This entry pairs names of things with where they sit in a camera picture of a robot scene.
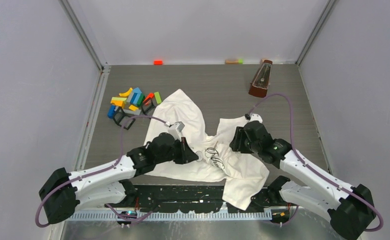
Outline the white floral t-shirt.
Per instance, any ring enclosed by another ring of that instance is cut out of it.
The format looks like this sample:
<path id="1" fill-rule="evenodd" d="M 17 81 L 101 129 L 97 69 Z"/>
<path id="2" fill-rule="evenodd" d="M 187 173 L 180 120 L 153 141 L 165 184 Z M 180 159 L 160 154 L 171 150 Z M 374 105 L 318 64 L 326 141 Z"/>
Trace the white floral t-shirt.
<path id="1" fill-rule="evenodd" d="M 251 203 L 251 197 L 262 189 L 270 174 L 254 156 L 234 152 L 229 147 L 236 127 L 247 123 L 245 117 L 220 119 L 216 134 L 209 136 L 205 132 L 201 110 L 181 89 L 163 100 L 153 116 L 156 119 L 149 124 L 146 142 L 167 131 L 162 121 L 183 122 L 183 137 L 195 152 L 203 153 L 204 160 L 182 165 L 165 162 L 157 165 L 148 175 L 194 182 L 225 180 L 222 199 L 245 211 Z"/>

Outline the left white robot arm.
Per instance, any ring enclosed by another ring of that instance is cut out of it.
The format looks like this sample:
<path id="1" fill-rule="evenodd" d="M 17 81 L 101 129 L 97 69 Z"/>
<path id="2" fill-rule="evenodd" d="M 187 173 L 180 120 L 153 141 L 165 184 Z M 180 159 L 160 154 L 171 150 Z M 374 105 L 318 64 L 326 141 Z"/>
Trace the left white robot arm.
<path id="1" fill-rule="evenodd" d="M 161 163 L 185 165 L 199 158 L 185 137 L 163 132 L 106 164 L 72 172 L 58 168 L 38 192 L 41 203 L 35 223 L 43 228 L 65 221 L 76 211 L 107 204 L 130 207 L 136 201 L 132 178 L 153 171 Z"/>

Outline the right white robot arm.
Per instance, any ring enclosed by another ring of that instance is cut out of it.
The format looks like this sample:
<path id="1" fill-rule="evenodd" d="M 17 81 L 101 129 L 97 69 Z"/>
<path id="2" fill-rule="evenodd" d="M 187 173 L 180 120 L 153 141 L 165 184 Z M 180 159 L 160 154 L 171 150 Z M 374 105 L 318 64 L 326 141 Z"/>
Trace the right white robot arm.
<path id="1" fill-rule="evenodd" d="M 262 163 L 302 181 L 304 186 L 278 176 L 267 187 L 269 201 L 274 205 L 287 202 L 303 207 L 327 220 L 347 240 L 358 239 L 377 216 L 372 210 L 372 193 L 366 186 L 352 186 L 335 178 L 286 140 L 272 138 L 257 120 L 236 127 L 230 148 L 242 154 L 257 154 Z"/>

